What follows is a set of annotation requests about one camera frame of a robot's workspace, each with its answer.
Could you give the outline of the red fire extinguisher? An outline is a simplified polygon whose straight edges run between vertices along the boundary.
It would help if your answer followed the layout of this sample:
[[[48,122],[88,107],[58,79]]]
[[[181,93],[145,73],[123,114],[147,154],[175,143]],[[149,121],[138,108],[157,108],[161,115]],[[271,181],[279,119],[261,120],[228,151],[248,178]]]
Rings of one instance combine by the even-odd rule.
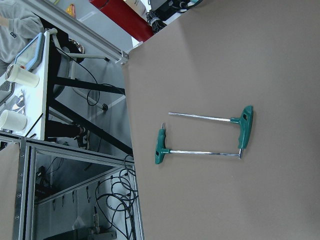
[[[153,35],[152,27],[123,0],[89,0],[99,11],[139,42]]]

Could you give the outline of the blue teach pendant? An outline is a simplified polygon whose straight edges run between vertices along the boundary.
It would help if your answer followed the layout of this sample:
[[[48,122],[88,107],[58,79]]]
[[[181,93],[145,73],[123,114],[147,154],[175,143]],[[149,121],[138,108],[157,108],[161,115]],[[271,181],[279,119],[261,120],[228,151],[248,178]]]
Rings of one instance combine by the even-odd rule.
[[[45,36],[38,33],[15,57],[14,63],[23,66],[27,71],[38,67],[42,61]]]

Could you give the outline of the white paper cup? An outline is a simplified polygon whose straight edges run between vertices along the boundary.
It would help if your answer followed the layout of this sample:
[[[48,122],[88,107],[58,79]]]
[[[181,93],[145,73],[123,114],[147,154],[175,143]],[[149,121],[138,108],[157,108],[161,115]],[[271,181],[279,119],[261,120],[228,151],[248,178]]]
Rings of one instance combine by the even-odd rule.
[[[0,115],[0,128],[11,131],[22,131],[26,127],[27,121],[25,115],[5,109]]]
[[[5,80],[35,88],[38,85],[40,78],[38,75],[22,68],[21,65],[11,64],[5,73]]]

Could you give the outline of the person in grey hoodie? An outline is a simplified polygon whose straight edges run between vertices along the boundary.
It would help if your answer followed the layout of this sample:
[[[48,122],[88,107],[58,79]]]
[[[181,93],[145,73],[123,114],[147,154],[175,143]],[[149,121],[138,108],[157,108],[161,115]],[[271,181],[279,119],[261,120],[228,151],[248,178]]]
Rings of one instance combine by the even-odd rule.
[[[16,0],[0,2],[0,74],[17,54],[44,31],[40,18]]]

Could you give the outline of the aluminium frame structure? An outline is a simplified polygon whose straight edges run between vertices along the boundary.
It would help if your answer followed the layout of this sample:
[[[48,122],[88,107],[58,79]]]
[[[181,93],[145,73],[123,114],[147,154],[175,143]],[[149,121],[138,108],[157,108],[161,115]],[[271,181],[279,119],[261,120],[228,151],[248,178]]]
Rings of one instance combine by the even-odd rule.
[[[31,170],[36,154],[50,154],[74,161],[113,166],[116,170],[133,171],[134,162],[124,158],[93,152],[44,140],[30,138],[27,133],[21,135],[8,132],[0,133],[1,141],[9,143],[7,156],[0,163],[2,182],[7,188],[0,189],[0,205],[4,211],[0,214],[0,232],[2,240],[31,240],[34,209],[34,186],[31,185]]]

